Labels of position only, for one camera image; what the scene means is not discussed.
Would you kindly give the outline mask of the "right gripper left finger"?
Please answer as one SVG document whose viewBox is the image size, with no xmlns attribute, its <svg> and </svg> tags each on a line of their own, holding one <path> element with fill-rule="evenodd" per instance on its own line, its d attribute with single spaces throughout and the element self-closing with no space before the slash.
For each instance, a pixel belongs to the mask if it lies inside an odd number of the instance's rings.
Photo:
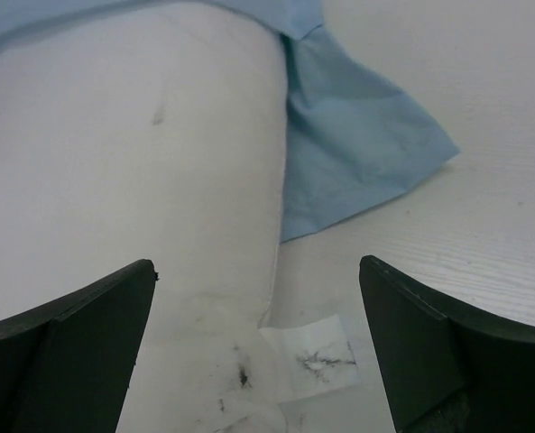
<svg viewBox="0 0 535 433">
<path fill-rule="evenodd" d="M 157 280 L 142 259 L 0 320 L 0 432 L 114 432 Z"/>
</svg>

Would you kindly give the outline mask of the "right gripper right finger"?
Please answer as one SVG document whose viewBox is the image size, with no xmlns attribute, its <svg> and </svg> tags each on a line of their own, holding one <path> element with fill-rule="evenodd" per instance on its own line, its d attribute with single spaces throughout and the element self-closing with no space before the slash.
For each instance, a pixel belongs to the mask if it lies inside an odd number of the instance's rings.
<svg viewBox="0 0 535 433">
<path fill-rule="evenodd" d="M 396 431 L 535 432 L 534 326 L 371 255 L 359 281 Z"/>
</svg>

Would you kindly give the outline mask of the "blue pillowcase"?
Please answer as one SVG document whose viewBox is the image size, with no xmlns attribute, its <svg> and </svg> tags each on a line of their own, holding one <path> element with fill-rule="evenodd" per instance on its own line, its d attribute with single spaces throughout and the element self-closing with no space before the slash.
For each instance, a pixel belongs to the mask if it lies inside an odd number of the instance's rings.
<svg viewBox="0 0 535 433">
<path fill-rule="evenodd" d="M 275 245 L 457 154 L 317 1 L 0 1 L 0 252 Z"/>
</svg>

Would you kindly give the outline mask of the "white pillow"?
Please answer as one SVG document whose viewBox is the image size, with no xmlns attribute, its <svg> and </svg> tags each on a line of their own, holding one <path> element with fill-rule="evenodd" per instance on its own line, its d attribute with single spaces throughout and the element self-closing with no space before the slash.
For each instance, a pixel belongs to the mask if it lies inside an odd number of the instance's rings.
<svg viewBox="0 0 535 433">
<path fill-rule="evenodd" d="M 286 432 L 263 332 L 317 4 L 0 3 L 0 432 Z"/>
</svg>

